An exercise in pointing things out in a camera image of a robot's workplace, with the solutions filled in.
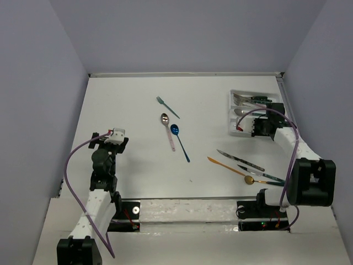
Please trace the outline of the silver spoon pink handle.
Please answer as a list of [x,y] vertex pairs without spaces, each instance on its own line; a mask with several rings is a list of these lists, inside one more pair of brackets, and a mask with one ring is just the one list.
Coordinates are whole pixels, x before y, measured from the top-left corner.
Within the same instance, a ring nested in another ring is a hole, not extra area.
[[173,152],[175,152],[175,145],[172,139],[172,133],[170,131],[169,128],[169,117],[167,116],[166,113],[162,113],[161,117],[160,117],[161,123],[164,125],[166,133],[167,133],[167,137],[168,137],[168,141],[170,143],[170,147],[172,149]]

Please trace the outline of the silver fork slim handle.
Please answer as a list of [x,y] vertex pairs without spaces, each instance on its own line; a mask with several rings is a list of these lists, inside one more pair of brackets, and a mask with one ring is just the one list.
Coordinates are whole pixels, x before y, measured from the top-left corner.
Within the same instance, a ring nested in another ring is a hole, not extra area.
[[249,102],[236,101],[236,100],[234,101],[234,104],[236,106],[240,106],[240,107],[250,107],[250,108],[256,107],[256,104],[249,103]]

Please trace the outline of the teal fork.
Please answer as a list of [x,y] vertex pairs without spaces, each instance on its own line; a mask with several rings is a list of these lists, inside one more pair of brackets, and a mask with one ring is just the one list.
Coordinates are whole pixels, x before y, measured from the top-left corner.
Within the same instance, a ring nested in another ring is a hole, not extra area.
[[171,107],[169,107],[161,97],[157,96],[156,100],[159,104],[165,106],[172,114],[174,114],[178,119],[180,119],[180,116]]

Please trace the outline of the silver spoon teal speckled handle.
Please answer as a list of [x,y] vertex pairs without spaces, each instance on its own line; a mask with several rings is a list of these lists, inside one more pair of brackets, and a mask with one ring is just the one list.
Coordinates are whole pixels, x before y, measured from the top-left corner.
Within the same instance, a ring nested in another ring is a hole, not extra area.
[[[243,110],[243,109],[234,109],[234,113],[237,115],[237,116],[244,116],[247,111],[246,110]],[[249,114],[250,116],[263,116],[264,114],[262,113],[257,113],[257,112],[253,112],[253,113],[250,113]]]

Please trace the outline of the gold fork green handle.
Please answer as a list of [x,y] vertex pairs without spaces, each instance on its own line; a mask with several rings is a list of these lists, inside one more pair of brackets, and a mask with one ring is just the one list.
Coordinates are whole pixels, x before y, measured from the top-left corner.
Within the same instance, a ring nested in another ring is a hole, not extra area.
[[248,100],[263,100],[263,101],[268,100],[267,96],[242,96],[242,95],[236,94],[236,93],[233,93],[233,96],[237,97],[237,98],[245,98]]

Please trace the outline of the blue spoon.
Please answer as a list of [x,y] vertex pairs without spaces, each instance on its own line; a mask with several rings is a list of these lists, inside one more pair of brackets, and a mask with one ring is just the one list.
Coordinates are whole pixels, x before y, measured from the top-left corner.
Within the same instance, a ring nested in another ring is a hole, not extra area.
[[183,146],[183,144],[182,144],[182,141],[181,141],[181,139],[180,139],[180,137],[179,137],[179,127],[177,126],[177,124],[172,124],[172,125],[170,126],[170,130],[171,130],[172,134],[177,137],[177,139],[178,139],[178,141],[179,141],[179,143],[180,143],[181,149],[182,149],[182,151],[183,151],[183,153],[184,153],[184,156],[185,156],[185,158],[186,158],[186,161],[187,161],[188,163],[190,163],[189,156],[188,156],[187,152],[185,151],[184,146]]

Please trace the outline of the silver fork black speckled handle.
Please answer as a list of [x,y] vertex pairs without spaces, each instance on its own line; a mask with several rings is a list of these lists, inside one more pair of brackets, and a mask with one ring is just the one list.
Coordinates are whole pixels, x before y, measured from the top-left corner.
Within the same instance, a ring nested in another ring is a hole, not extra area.
[[265,103],[272,102],[272,100],[269,99],[268,97],[259,97],[259,96],[254,96],[254,97],[233,96],[233,99],[241,102],[253,102],[258,104],[265,104]]

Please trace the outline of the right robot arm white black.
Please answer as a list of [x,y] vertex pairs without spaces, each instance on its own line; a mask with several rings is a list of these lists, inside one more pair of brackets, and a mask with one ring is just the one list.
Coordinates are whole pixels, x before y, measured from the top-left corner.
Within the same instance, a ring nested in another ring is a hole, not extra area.
[[279,194],[267,189],[265,197],[254,202],[259,216],[267,216],[274,205],[331,206],[334,199],[336,164],[317,155],[301,138],[296,125],[285,117],[282,103],[269,103],[263,108],[264,119],[254,121],[253,136],[268,136],[290,158],[285,184]]

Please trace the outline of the silver fork pink handle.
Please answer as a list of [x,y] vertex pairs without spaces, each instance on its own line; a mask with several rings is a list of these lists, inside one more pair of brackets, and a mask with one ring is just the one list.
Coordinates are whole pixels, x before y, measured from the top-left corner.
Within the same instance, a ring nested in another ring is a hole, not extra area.
[[267,106],[263,105],[263,104],[253,104],[253,106],[258,107],[258,108],[267,108]]

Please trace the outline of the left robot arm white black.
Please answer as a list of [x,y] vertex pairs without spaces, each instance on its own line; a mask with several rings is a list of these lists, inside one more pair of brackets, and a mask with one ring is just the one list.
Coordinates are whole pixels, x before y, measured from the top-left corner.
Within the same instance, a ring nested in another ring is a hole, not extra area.
[[124,129],[113,128],[106,134],[93,133],[90,140],[79,145],[94,150],[91,156],[93,171],[85,204],[69,183],[68,174],[64,174],[66,186],[82,214],[70,235],[57,244],[58,264],[102,264],[102,247],[115,257],[108,228],[113,218],[122,212],[121,195],[116,190],[116,155],[123,153],[128,141]]

